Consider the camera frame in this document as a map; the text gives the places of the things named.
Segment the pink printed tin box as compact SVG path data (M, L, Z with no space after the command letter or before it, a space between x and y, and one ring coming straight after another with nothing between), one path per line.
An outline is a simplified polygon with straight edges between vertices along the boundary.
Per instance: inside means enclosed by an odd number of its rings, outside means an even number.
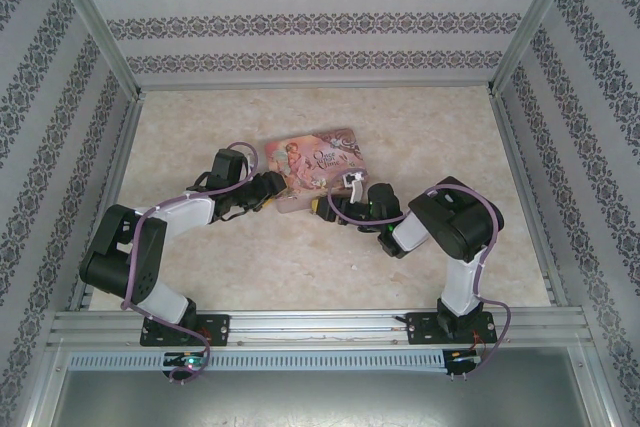
M281 214L308 210L314 198L327 193L328 182L345 170L365 169L351 128L339 128L273 140L264 146L270 171L280 173L286 189L275 201Z

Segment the right controller board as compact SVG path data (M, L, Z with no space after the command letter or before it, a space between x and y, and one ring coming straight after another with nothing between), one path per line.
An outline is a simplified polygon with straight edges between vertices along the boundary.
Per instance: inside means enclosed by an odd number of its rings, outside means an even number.
M449 377L466 378L481 362L481 357L475 349L444 350L444 363Z

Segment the left controller board green light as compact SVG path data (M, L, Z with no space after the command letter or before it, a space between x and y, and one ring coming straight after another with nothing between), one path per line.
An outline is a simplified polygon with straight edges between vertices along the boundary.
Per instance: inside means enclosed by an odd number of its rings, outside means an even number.
M199 352L167 352L162 362L164 369L186 368L189 371L199 370L206 365L206 356Z

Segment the grey sheet metal tray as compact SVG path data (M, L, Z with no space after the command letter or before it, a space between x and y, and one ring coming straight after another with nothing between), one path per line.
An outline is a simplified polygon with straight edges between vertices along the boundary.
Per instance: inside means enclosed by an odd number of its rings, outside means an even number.
M46 361L19 427L622 427L586 347L502 349L477 374L257 370L234 366L174 386L119 370L117 353Z

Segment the aluminium back floor rail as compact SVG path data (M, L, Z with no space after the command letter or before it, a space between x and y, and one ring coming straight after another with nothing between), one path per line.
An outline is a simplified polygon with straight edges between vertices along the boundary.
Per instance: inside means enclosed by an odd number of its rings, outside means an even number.
M216 90L288 90L288 89L377 89L422 87L475 87L486 86L481 80L381 80L381 81L295 81L295 82L235 82L196 84L156 84L141 86L141 92L159 91L216 91Z

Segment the aluminium mounting rail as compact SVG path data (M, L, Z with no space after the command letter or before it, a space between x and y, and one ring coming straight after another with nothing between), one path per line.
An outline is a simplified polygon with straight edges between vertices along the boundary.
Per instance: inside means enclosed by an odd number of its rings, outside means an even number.
M406 313L398 310L231 311L229 349L348 349L409 347ZM580 308L516 308L492 311L504 347L574 347L594 344ZM72 349L124 349L139 344L143 318L115 311L54 315L46 346Z

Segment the aluminium side floor rail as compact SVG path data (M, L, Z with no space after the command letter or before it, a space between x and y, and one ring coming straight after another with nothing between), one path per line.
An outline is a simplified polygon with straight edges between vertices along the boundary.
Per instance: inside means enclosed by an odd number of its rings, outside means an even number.
M145 94L140 93L136 99L131 100L128 106L127 115L120 125L117 142L114 144L112 149L108 170L105 178L103 179L100 198L97 204L95 216L90 226L89 236L81 249L79 265L82 264L82 261L91 246L92 239L99 227L106 209L115 204L118 199L134 143L141 110L144 105L144 99Z
M542 218L537 209L534 192L528 181L526 165L521 156L516 136L509 123L504 104L501 98L492 91L489 91L489 100L514 179L536 259L545 282L547 295L553 305L569 307L571 303L564 292L551 244L548 241Z

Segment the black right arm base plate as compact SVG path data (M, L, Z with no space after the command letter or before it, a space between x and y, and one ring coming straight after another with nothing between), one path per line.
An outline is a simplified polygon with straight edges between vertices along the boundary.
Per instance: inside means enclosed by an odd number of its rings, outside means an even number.
M498 338L490 312L462 318L449 318L436 312L412 312L406 315L406 327L410 345L470 345L474 335L485 343L495 343Z

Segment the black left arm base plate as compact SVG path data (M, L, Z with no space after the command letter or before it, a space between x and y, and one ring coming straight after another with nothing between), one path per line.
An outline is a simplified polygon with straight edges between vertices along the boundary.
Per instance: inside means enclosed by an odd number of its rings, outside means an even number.
M227 345L230 331L230 317L221 314L197 314L195 321L184 328L204 337L210 346ZM204 346L204 343L191 334L177 331L153 320L145 319L142 325L139 343L143 347Z

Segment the aluminium frame post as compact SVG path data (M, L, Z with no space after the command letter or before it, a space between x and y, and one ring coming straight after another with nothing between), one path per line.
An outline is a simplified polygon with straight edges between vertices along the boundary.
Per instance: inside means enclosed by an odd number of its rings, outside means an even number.
M495 74L488 83L488 92L491 97L496 97L508 82L552 4L553 0L532 0Z
M94 38L111 71L129 99L138 98L141 87L94 0L71 0Z

